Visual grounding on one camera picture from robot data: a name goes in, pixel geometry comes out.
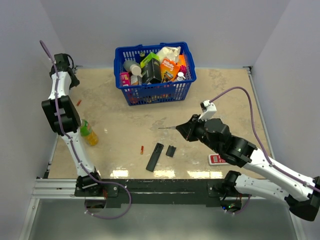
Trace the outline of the black battery cover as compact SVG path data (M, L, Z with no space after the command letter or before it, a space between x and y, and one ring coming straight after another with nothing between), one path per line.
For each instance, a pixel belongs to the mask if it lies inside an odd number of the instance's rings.
M165 155L172 158L175 154L175 151L176 151L176 147L174 147L173 145L169 145Z

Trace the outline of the black remote control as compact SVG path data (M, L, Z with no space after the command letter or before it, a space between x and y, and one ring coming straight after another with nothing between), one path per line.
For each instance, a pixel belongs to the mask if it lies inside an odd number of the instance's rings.
M148 164L146 166L146 170L147 171L150 171L150 172L154 171L154 169L156 167L156 164L157 164L157 162L159 160L159 157L160 157L160 155L162 153L163 147L164 147L164 145L161 144L161 143L157 143L155 145L155 148L154 148L154 150L153 150L153 152L151 154L151 157L150 157L150 159L148 161Z

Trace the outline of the white red remote control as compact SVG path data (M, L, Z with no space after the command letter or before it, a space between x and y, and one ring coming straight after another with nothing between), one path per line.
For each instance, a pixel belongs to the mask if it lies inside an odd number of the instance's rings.
M210 154L208 156L208 164L210 166L228 165L228 163L224 159L222 159L219 154Z

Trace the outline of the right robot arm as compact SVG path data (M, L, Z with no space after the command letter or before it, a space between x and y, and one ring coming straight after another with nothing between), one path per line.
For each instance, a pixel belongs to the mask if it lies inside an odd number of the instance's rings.
M254 179L230 171L224 179L223 192L230 197L237 193L273 199L288 204L295 216L313 222L320 209L320 178L308 177L269 158L244 138L232 135L229 126L219 118L200 120L194 114L176 130L188 142L200 141L219 154L228 164L257 173Z

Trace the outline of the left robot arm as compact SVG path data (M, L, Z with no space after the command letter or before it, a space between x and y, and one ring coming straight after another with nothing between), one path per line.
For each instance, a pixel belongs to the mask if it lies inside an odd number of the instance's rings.
M52 131L61 136L75 164L75 196L97 197L103 193L104 184L88 157L81 136L81 127L88 124L81 120L69 96L71 88L77 87L80 81L72 69L74 63L70 55L55 54L54 63L49 73L51 92L48 99L41 102L41 107Z

